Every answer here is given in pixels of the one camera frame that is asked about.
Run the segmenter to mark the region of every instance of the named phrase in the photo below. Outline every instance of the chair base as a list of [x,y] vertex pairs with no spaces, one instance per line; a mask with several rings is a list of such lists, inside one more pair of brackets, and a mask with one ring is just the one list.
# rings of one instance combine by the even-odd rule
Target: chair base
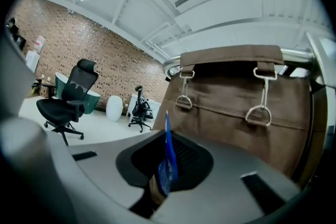
[[133,117],[131,121],[132,121],[132,122],[128,124],[128,127],[131,127],[131,125],[138,124],[138,125],[140,125],[140,128],[141,128],[140,133],[142,133],[142,131],[143,131],[142,126],[147,126],[147,127],[149,128],[150,131],[152,130],[152,128],[151,128],[149,125],[145,124],[145,123],[142,121],[141,118],[135,118],[135,117]]
[[62,138],[64,140],[64,143],[68,146],[68,141],[67,138],[65,136],[65,133],[70,133],[70,134],[79,134],[80,135],[80,139],[83,140],[84,139],[84,133],[82,132],[78,132],[76,131],[76,129],[71,125],[70,122],[64,124],[64,125],[59,125],[57,126],[55,123],[50,122],[50,121],[46,121],[44,124],[44,127],[47,128],[48,125],[51,125],[52,127],[54,127],[55,129],[52,130],[52,132],[55,133],[60,133],[62,135]]

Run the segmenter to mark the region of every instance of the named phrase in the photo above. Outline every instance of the chair headrest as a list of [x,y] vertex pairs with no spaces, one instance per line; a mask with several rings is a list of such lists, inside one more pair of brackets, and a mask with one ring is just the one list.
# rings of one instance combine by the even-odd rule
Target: chair headrest
[[80,59],[77,63],[77,66],[88,73],[94,73],[95,64],[96,64],[95,62],[90,61],[88,59]]

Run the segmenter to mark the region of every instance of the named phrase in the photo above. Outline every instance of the chair armrest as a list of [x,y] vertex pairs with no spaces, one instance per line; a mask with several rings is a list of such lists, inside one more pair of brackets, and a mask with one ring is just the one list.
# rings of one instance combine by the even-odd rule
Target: chair armrest
[[47,87],[48,88],[48,99],[52,99],[53,95],[51,94],[51,89],[52,88],[56,88],[56,85],[52,85],[52,84],[41,84],[43,87]]
[[75,107],[74,122],[78,122],[78,120],[79,120],[79,106],[84,105],[84,102],[82,100],[71,100],[71,101],[67,101],[67,104]]

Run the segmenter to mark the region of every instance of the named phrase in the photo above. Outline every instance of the mesh chair back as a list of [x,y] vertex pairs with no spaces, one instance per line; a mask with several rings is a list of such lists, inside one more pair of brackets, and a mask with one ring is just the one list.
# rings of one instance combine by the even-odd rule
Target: mesh chair back
[[98,79],[94,71],[95,62],[81,59],[73,67],[67,84],[62,92],[62,100],[84,100],[84,97]]

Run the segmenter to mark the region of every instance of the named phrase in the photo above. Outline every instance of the strap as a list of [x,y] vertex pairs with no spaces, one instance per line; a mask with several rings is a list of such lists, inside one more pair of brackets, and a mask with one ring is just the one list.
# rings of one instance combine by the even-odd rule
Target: strap
[[275,45],[241,45],[197,50],[181,54],[181,74],[190,76],[195,65],[212,62],[255,61],[258,70],[274,72],[274,64],[283,65],[282,52]]

